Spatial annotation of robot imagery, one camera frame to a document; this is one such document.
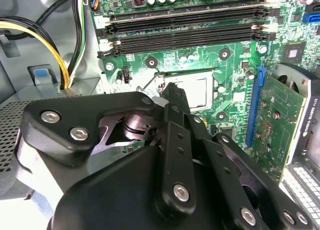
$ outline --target yellow wire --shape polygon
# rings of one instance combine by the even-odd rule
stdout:
[[[68,73],[68,69],[65,65],[65,62],[63,61],[63,59],[61,58],[61,56],[59,55],[59,53],[57,53],[57,51],[50,45],[50,43],[48,43],[43,37],[39,36],[37,33],[35,33],[34,31],[31,31],[27,28],[25,28],[24,26],[20,26],[18,24],[15,23],[11,23],[11,22],[6,22],[6,21],[0,21],[0,28],[1,29],[14,29],[14,30],[19,30],[25,33],[28,33],[32,36],[34,36],[35,38],[37,38],[40,42],[42,42],[49,50],[50,52],[53,54],[53,56],[55,57],[55,59],[57,60],[57,62],[59,63],[59,66],[61,68],[62,74],[63,74],[63,79],[64,79],[64,88],[67,89],[68,85],[69,85],[69,73]]]

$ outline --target vent grille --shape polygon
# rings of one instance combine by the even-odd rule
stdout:
[[[11,171],[11,160],[20,127],[23,110],[33,101],[10,102],[0,109],[0,174]]]

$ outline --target blue connector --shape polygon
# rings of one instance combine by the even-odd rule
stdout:
[[[247,145],[248,148],[252,147],[252,143],[254,140],[256,117],[257,117],[257,111],[259,107],[258,105],[259,105],[260,89],[264,85],[265,73],[266,73],[263,67],[259,66],[258,69],[259,69],[258,76],[256,77],[253,83],[249,119],[248,119],[248,125],[247,125],[246,136],[245,136],[245,144]]]
[[[320,13],[319,14],[305,14],[302,18],[303,23],[320,23]]]

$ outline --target black wire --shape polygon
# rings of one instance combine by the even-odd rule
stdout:
[[[71,0],[72,5],[72,12],[74,17],[74,23],[75,23],[75,31],[76,31],[76,44],[74,48],[74,52],[70,61],[70,64],[68,66],[68,72],[71,75],[73,72],[78,56],[81,51],[81,45],[82,45],[82,27],[80,22],[80,15],[78,11],[78,0]]]
[[[54,43],[54,41],[52,40],[50,35],[47,33],[47,31],[45,29],[43,29],[42,26],[38,25],[34,21],[31,21],[30,19],[20,17],[20,16],[7,16],[6,18],[9,20],[21,21],[21,23],[25,24],[26,26],[30,26],[30,25],[34,26],[35,32],[39,33],[41,35],[41,37],[43,37],[48,43],[50,43],[50,45],[59,53],[56,44]]]
[[[69,0],[57,0],[47,10],[44,11],[44,13],[38,18],[36,23],[38,25],[42,25],[45,22],[45,20],[50,16],[50,14],[52,14],[57,8],[59,8],[62,4],[66,3],[67,1],[69,1]],[[29,35],[26,32],[20,33],[20,34],[15,34],[15,35],[6,34],[5,36],[9,40],[19,40],[19,39],[24,39],[26,37],[32,37],[33,38],[33,36]]]
[[[6,21],[6,22],[15,23],[15,24],[25,25],[26,27],[31,29],[33,32],[39,34],[42,38],[44,38],[58,52],[57,46],[55,45],[54,41],[49,36],[47,31],[44,30],[41,26],[39,26],[35,22],[19,16],[0,17],[0,21]],[[60,81],[61,81],[60,89],[63,90],[65,89],[65,79],[64,79],[64,74],[62,72],[61,67],[60,67]]]

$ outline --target screw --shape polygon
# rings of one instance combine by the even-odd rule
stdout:
[[[252,212],[248,208],[246,207],[241,208],[241,215],[249,225],[251,226],[256,225],[255,216],[252,214]]]
[[[199,124],[201,123],[201,119],[197,116],[194,116],[193,119]]]
[[[293,217],[292,217],[287,211],[283,211],[283,214],[284,214],[285,218],[286,218],[292,225],[295,225],[295,220],[293,219]]]
[[[226,136],[222,136],[221,138],[222,138],[222,140],[225,141],[226,143],[229,142],[229,139],[228,139]]]
[[[146,98],[145,96],[144,96],[141,100],[142,100],[142,102],[144,102],[145,104],[148,104],[148,105],[151,104],[151,101],[149,100],[149,98]]]
[[[55,124],[59,122],[60,116],[55,111],[44,111],[41,114],[41,119],[46,123]]]
[[[173,109],[173,111],[175,111],[175,112],[177,112],[177,113],[180,112],[180,111],[179,111],[179,108],[178,108],[177,106],[175,106],[175,105],[172,105],[171,108]]]
[[[74,127],[70,131],[70,136],[77,141],[84,141],[88,138],[88,132],[83,127]]]
[[[274,119],[278,120],[278,119],[280,119],[280,113],[276,111],[276,112],[272,115],[272,117],[273,117]]]
[[[108,62],[106,65],[105,65],[105,69],[107,69],[108,71],[112,71],[114,69],[114,65],[111,63],[111,62]]]
[[[307,219],[305,218],[305,216],[302,215],[301,212],[297,211],[297,212],[296,212],[296,216],[298,217],[298,219],[300,220],[300,222],[302,222],[302,223],[305,224],[305,225],[308,225]]]
[[[181,202],[187,202],[189,200],[189,192],[181,184],[176,184],[173,186],[173,193]]]

